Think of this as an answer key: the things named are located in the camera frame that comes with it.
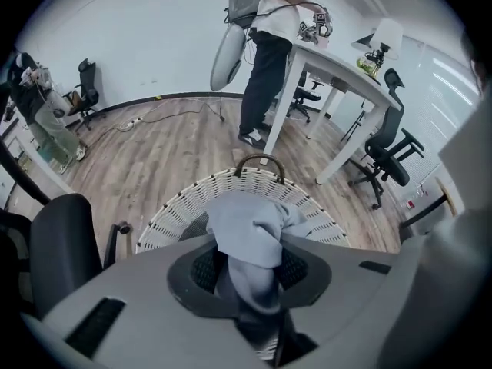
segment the black baseboard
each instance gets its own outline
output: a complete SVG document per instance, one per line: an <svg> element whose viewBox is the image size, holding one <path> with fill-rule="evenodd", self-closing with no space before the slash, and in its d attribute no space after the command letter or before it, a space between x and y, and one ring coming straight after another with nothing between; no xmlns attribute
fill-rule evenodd
<svg viewBox="0 0 492 369"><path fill-rule="evenodd" d="M137 100L122 102L121 104L112 105L104 108L99 112L109 112L115 109L129 107L135 104L143 104L144 102L168 100L169 98L187 98L187 97L225 97L225 98L243 98L241 93L222 93L219 91L189 91L186 93L171 93L169 95L157 95L154 97L139 98Z"/></svg>
<svg viewBox="0 0 492 369"><path fill-rule="evenodd" d="M120 109L120 108L131 107L132 105L136 105L136 104L143 104L145 102L168 100L170 98L193 98L193 97L224 97L224 98L241 99L241 98L243 98L243 94L242 93L223 93L220 91L189 91L189 92L185 92L185 93L171 93L169 95L157 95L154 97L138 98L136 100L125 101L125 102L122 102L121 104L112 105L111 107L104 108L100 111L97 111L97 112L91 114L91 116L93 116L95 118L95 117L102 115L106 112L114 111L114 110ZM320 111L319 109L310 107L308 105L305 105L305 108L308 109L309 111L314 111L314 112L318 112L318 113ZM325 114L325 116L328 119L331 118L330 114ZM70 128L70 127L73 127L74 125L77 125L78 123L80 123L80 120L73 121L72 123L70 123L66 127Z"/></svg>

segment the white lamp shade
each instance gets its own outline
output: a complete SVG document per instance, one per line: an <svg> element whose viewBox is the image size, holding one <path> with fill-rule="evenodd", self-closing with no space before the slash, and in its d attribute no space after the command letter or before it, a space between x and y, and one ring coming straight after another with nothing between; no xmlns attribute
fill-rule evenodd
<svg viewBox="0 0 492 369"><path fill-rule="evenodd" d="M385 18L376 29L371 39L373 49L381 49L381 43L390 47L390 50L384 55L386 58L397 59L401 48L401 39L403 38L403 27L393 19Z"/></svg>

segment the green pants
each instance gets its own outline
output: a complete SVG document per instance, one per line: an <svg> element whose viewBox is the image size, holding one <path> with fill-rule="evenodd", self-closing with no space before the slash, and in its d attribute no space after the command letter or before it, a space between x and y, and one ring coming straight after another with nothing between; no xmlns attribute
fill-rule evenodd
<svg viewBox="0 0 492 369"><path fill-rule="evenodd" d="M35 122L29 125L32 135L43 149L45 149L60 164L64 165L75 159L77 148L80 145L78 137L69 131L53 115L52 108L66 109L63 98L52 91L44 104L35 115Z"/></svg>

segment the basket handle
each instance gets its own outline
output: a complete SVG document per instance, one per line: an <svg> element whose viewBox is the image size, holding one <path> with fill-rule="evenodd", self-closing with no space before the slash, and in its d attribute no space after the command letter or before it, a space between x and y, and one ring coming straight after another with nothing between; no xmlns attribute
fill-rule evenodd
<svg viewBox="0 0 492 369"><path fill-rule="evenodd" d="M278 168L278 177L277 177L277 182L279 182L281 185L285 185L285 169L282 163L279 162L274 156L272 155L265 155L265 154L257 154L257 155L249 155L246 156L245 158L241 159L238 163L238 166L236 167L236 172L234 173L234 176L237 176L238 178L241 177L241 172L243 171L244 164L246 164L246 161L253 160L254 158L267 158L270 161L273 161Z"/></svg>

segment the white desk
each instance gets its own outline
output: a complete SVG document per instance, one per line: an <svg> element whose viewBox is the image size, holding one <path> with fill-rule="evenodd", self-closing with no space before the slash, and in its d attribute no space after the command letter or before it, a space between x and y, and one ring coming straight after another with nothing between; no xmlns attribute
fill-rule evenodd
<svg viewBox="0 0 492 369"><path fill-rule="evenodd" d="M309 134L307 135L308 138L312 138L322 119L324 119L325 113L330 111L331 103L339 91L352 91L374 103L372 110L366 114L362 126L356 130L351 140L347 142L338 155L330 161L328 166L316 178L316 182L322 185L359 149L372 129L383 118L386 110L389 107L400 110L401 106L381 86L367 75L360 73L357 67L325 50L319 49L307 42L295 42L291 56L292 63L290 71L284 82L274 124L264 149L264 153L267 155L271 155L275 142L277 142L304 66L307 66L307 71L315 73L327 83L333 82L335 86L328 95L327 101L324 103L316 121L311 124ZM261 163L266 165L267 160L263 158L261 159Z"/></svg>

